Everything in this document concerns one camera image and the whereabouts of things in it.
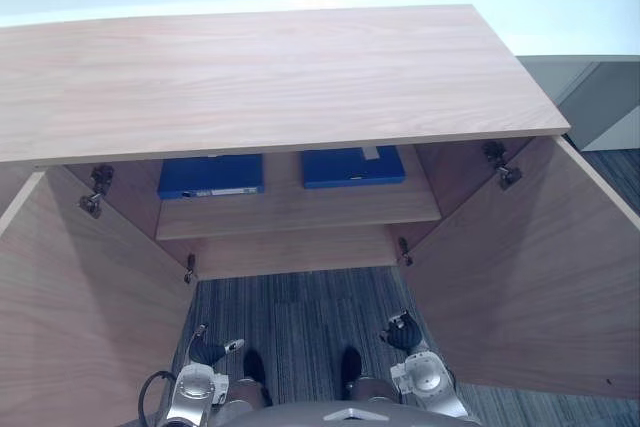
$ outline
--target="gray carpet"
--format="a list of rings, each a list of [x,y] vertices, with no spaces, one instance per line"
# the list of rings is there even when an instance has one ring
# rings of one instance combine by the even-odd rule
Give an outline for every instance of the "gray carpet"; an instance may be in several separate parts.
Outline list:
[[[340,355],[346,345],[362,352],[365,373],[389,379],[389,367],[402,357],[377,333],[387,317],[403,307],[424,328],[395,268],[200,282],[177,357],[182,358],[195,327],[206,322],[208,341],[242,337],[262,354],[275,403],[336,399]],[[240,378],[242,354],[223,359],[216,369]],[[640,426],[638,403],[629,400],[468,384],[461,384],[459,391],[491,427]]]
[[[640,149],[582,152],[582,155],[640,214]]]

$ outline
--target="metal hinge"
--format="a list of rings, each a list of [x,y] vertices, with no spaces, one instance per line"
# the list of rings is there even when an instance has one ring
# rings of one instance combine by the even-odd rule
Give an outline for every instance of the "metal hinge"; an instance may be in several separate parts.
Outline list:
[[[413,259],[409,255],[409,242],[404,237],[398,238],[398,246],[400,247],[400,253],[404,259],[404,265],[411,267],[413,265]]]
[[[110,165],[100,165],[94,167],[91,171],[91,178],[93,179],[93,195],[83,195],[78,201],[78,205],[82,210],[88,212],[91,217],[97,219],[102,214],[102,208],[100,207],[100,199],[102,199],[111,187],[113,182],[114,169]]]
[[[198,278],[196,274],[196,254],[189,254],[189,257],[187,257],[187,273],[184,274],[184,283],[190,284],[193,277]]]
[[[502,142],[496,142],[495,140],[486,142],[482,146],[482,151],[487,157],[487,161],[493,165],[493,168],[500,176],[499,184],[502,190],[507,190],[522,178],[520,169],[507,167],[507,162],[504,160],[504,154],[507,149],[505,149]]]

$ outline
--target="wooden cabinet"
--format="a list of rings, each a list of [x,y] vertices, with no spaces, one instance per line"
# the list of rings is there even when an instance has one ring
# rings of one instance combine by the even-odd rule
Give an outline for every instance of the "wooden cabinet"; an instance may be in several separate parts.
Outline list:
[[[20,52],[0,66],[0,186],[40,169],[0,217],[2,422],[133,419],[171,361],[189,252],[209,279],[390,266],[400,237],[461,380],[638,395],[640,221],[472,8],[77,22],[0,46]],[[507,190],[494,138],[523,173]],[[302,188],[297,152],[390,144],[404,183]],[[155,193],[159,159],[245,152],[265,154],[264,194]],[[104,162],[94,219],[77,202]]]

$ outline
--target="blue binder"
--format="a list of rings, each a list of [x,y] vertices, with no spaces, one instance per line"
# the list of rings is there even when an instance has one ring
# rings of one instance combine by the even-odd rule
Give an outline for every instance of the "blue binder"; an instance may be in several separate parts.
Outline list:
[[[378,158],[368,159],[360,148],[304,151],[304,188],[399,184],[405,180],[402,160],[395,147],[378,147],[377,155]]]
[[[169,159],[158,184],[161,199],[264,192],[262,155]]]

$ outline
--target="open cabinet door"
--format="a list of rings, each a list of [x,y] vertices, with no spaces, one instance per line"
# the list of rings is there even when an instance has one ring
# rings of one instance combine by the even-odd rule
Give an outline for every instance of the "open cabinet door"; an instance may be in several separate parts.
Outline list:
[[[1,425],[120,425],[171,365],[184,270],[107,203],[99,219],[81,210],[87,193],[54,167],[0,218]]]
[[[403,269],[459,380],[637,398],[640,221],[561,138],[481,187]]]

